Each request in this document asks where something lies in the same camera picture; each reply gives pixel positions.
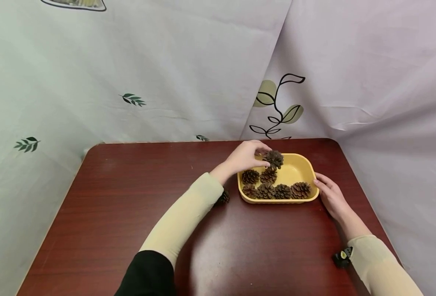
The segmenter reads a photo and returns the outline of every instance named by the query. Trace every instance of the pine cone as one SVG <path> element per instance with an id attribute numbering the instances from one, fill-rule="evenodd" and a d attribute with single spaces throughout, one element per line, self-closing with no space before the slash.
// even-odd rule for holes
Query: pine cone
<path id="1" fill-rule="evenodd" d="M 226 205 L 229 202 L 229 191 L 224 190 L 213 206 Z"/>
<path id="2" fill-rule="evenodd" d="M 307 182 L 298 182 L 292 185 L 291 190 L 294 199 L 307 199 L 310 194 L 311 187 Z"/>
<path id="3" fill-rule="evenodd" d="M 274 194 L 276 190 L 274 186 L 270 183 L 262 183 L 257 187 L 257 198 L 258 199 L 274 199 Z"/>
<path id="4" fill-rule="evenodd" d="M 242 188 L 242 192 L 246 194 L 250 199 L 255 199 L 257 196 L 257 190 L 254 187 L 254 184 L 247 184 Z"/>
<path id="5" fill-rule="evenodd" d="M 259 172 L 254 169 L 246 169 L 242 172 L 242 183 L 243 184 L 256 184 L 259 180 Z"/>
<path id="6" fill-rule="evenodd" d="M 272 168 L 266 168 L 261 174 L 261 183 L 274 184 L 277 180 L 277 171 Z"/>
<path id="7" fill-rule="evenodd" d="M 271 150 L 264 156 L 264 161 L 270 163 L 270 167 L 273 170 L 280 169 L 284 164 L 284 157 L 282 153 L 277 150 Z"/>
<path id="8" fill-rule="evenodd" d="M 290 187 L 285 184 L 279 184 L 276 186 L 276 199 L 291 199 L 292 191 Z"/>

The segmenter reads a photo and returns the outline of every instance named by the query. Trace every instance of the curtain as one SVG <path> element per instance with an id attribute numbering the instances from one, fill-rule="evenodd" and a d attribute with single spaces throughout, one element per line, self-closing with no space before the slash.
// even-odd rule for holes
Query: curtain
<path id="1" fill-rule="evenodd" d="M 338 141 L 436 295 L 436 1 L 293 0 L 242 137 Z"/>
<path id="2" fill-rule="evenodd" d="M 309 137 L 436 295 L 436 1 L 0 1 L 0 295 L 90 147 Z"/>
<path id="3" fill-rule="evenodd" d="M 289 6 L 0 1 L 0 296 L 90 147 L 239 139 Z"/>

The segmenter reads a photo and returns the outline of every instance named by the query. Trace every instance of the sleeve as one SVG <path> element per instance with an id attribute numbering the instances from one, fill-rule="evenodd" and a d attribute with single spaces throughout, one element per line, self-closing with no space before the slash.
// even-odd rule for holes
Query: sleeve
<path id="1" fill-rule="evenodd" d="M 372 296 L 423 296 L 410 275 L 379 238 L 356 237 L 350 260 Z"/>
<path id="2" fill-rule="evenodd" d="M 164 255 L 138 252 L 127 268 L 115 296 L 173 296 L 173 267 Z"/>
<path id="3" fill-rule="evenodd" d="M 221 193 L 218 180 L 208 173 L 201 175 L 157 222 L 140 250 L 161 253 L 175 268 L 178 253 Z"/>

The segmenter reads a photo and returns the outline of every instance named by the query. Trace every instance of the beige sleeve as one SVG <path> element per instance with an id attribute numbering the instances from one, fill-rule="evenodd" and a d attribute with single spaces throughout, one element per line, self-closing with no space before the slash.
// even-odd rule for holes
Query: beige sleeve
<path id="1" fill-rule="evenodd" d="M 382 240 L 360 236 L 348 246 L 353 247 L 350 259 L 354 269 L 372 296 L 423 296 Z"/>
<path id="2" fill-rule="evenodd" d="M 223 193 L 223 186 L 211 175 L 201 175 L 165 212 L 147 236 L 140 251 L 161 253 L 175 269 L 178 253 Z"/>

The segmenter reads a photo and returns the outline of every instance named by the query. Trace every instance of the yellow plastic tray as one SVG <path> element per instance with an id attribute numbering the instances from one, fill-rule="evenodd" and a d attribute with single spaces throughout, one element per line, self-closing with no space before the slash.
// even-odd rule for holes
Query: yellow plastic tray
<path id="1" fill-rule="evenodd" d="M 307 182 L 311 187 L 311 197 L 309 199 L 251 199 L 242 192 L 242 187 L 244 184 L 241 181 L 241 171 L 238 174 L 238 187 L 243 200 L 251 204 L 301 204 L 317 198 L 318 194 L 320 194 L 320 189 L 318 189 L 318 187 L 316 187 L 313 183 L 316 175 L 308 159 L 295 153 L 282 153 L 282 155 L 284 156 L 284 164 L 282 165 L 281 169 L 277 170 L 277 180 L 274 183 L 274 186 L 277 186 L 278 184 L 292 186 L 296 182 Z M 256 159 L 261 160 L 262 157 L 256 156 Z M 259 173 L 265 170 L 265 168 L 254 169 Z M 259 181 L 256 184 L 256 188 L 260 184 L 261 182 Z"/>

